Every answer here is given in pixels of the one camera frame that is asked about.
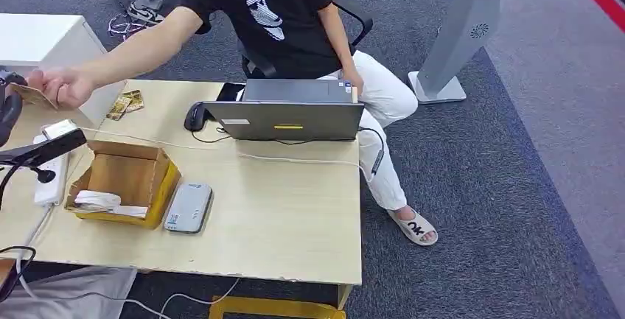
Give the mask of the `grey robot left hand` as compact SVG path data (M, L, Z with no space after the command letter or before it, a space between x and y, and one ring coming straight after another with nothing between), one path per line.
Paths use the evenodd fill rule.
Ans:
M23 107L21 95L10 90L11 84L27 87L27 81L21 75L1 70L1 146L8 142Z

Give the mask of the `person's right hand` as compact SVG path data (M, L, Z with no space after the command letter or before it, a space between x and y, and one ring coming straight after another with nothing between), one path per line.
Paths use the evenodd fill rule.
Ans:
M33 70L27 77L29 87L39 90L58 108L77 109L98 89L86 74L71 70Z

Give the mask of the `person's left hand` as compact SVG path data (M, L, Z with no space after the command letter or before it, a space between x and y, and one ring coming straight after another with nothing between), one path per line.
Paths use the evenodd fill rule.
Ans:
M350 83L353 88L356 88L359 97L362 95L364 82L355 66L344 66L341 70L341 79Z

